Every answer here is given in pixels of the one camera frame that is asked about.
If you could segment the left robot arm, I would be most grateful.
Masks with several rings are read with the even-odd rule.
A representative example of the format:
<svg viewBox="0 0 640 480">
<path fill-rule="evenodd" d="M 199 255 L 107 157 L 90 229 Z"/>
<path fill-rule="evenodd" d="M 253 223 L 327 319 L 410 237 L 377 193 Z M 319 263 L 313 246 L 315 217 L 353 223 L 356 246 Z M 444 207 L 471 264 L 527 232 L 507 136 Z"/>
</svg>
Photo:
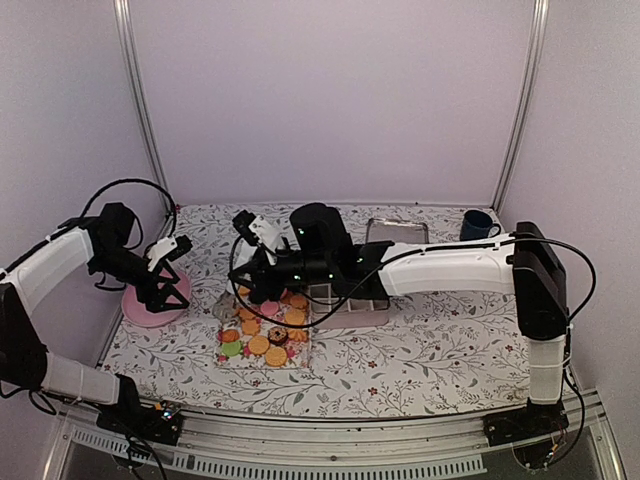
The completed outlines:
<svg viewBox="0 0 640 480">
<path fill-rule="evenodd" d="M 181 426 L 177 411 L 161 402 L 146 406 L 133 379 L 88 367 L 51 352 L 31 316 L 70 274 L 111 276 L 134 290 L 151 314 L 179 312 L 189 305 L 172 264 L 192 248 L 174 232 L 137 254 L 129 238 L 138 216 L 121 202 L 107 203 L 92 216 L 85 204 L 79 216 L 56 230 L 1 272 L 1 381 L 25 394 L 40 411 L 53 415 L 53 400 L 95 408 L 103 428 L 158 440 Z"/>
</svg>

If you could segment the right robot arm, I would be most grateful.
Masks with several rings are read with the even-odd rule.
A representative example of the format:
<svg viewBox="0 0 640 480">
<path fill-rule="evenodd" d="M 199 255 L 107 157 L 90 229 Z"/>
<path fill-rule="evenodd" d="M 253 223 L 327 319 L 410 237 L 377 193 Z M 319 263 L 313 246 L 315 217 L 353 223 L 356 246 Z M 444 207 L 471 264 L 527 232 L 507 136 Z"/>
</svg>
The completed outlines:
<svg viewBox="0 0 640 480">
<path fill-rule="evenodd" d="M 340 212 L 322 203 L 297 208 L 289 217 L 297 245 L 267 220 L 246 210 L 233 219 L 241 254 L 229 258 L 233 291 L 251 310 L 276 301 L 285 292 L 329 290 L 319 300 L 328 312 L 312 321 L 319 326 L 350 300 L 389 301 L 393 297 L 434 291 L 488 291 L 512 295 L 518 328 L 528 341 L 530 386 L 525 406 L 488 414 L 484 434 L 492 446 L 563 432 L 569 427 L 562 391 L 568 385 L 570 330 L 577 309 L 567 305 L 567 274 L 556 248 L 583 261 L 578 248 L 545 237 L 533 222 L 515 231 L 468 241 L 407 244 L 376 241 L 356 244 Z"/>
</svg>

